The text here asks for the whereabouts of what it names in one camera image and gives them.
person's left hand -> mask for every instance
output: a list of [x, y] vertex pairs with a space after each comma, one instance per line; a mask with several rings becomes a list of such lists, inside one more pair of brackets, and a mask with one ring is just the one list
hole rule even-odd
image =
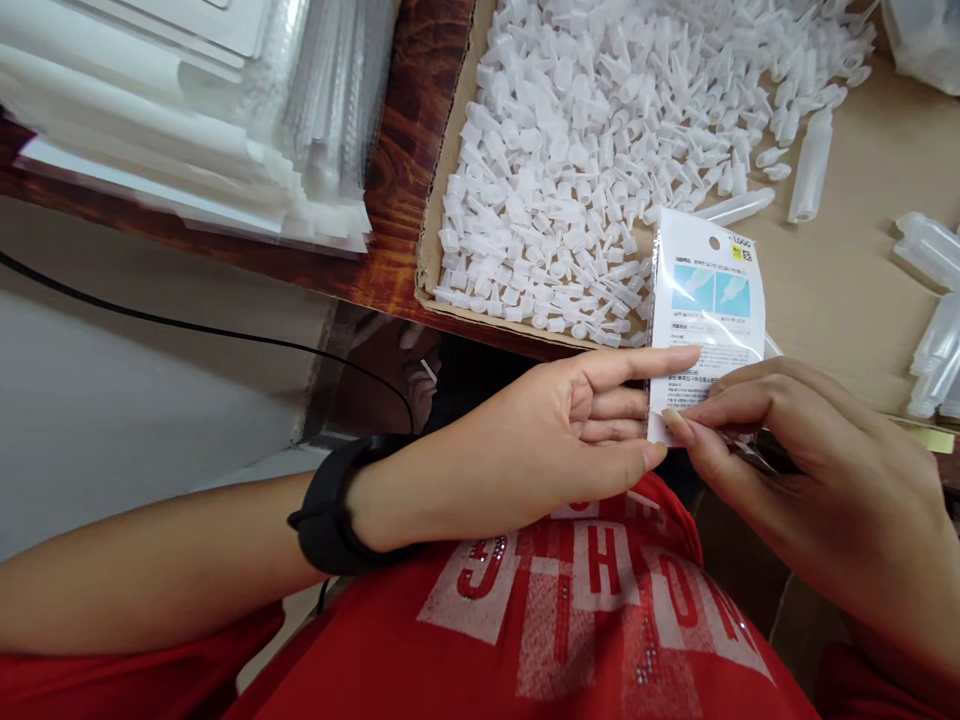
[[364, 468], [347, 495], [358, 537], [387, 551], [479, 539], [633, 487], [666, 457], [643, 438], [630, 380], [683, 372], [699, 347], [600, 350], [540, 365], [452, 425]]

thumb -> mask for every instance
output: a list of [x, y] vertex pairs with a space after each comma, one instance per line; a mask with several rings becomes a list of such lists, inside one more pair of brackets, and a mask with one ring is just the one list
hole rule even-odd
[[674, 437], [687, 449], [697, 474], [721, 500], [746, 519], [769, 514], [771, 498], [763, 476], [730, 452], [718, 432], [675, 410], [663, 419]]
[[592, 469], [589, 492], [593, 497], [589, 499], [604, 500], [625, 493], [660, 465], [667, 457], [667, 446], [646, 440], [625, 440], [585, 448], [583, 457]]

wooden desk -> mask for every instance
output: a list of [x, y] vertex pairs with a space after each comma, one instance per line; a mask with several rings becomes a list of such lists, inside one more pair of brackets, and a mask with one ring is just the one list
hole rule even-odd
[[6, 120], [0, 120], [0, 194], [531, 357], [570, 355], [569, 349], [427, 312], [414, 297], [420, 222], [472, 11], [472, 0], [405, 0], [401, 7], [366, 195], [376, 237], [367, 258], [343, 260], [191, 230], [174, 215], [18, 170], [13, 163], [32, 133]]

product label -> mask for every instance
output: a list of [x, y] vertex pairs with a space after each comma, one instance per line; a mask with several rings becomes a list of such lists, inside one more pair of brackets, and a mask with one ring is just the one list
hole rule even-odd
[[763, 360], [766, 306], [752, 240], [663, 209], [655, 252], [651, 346], [703, 347], [687, 372], [650, 382], [647, 438], [675, 447], [660, 413], [696, 405], [721, 377]]

smartwatch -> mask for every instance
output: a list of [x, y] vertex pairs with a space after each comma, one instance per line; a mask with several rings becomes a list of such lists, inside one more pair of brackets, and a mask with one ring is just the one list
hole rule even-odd
[[420, 549], [420, 545], [411, 545], [388, 553], [374, 552], [353, 531], [353, 519], [344, 504], [357, 470], [417, 439], [416, 435], [376, 435], [354, 440], [324, 459], [310, 481], [303, 507], [287, 518], [311, 565], [327, 575], [362, 575], [396, 565]]

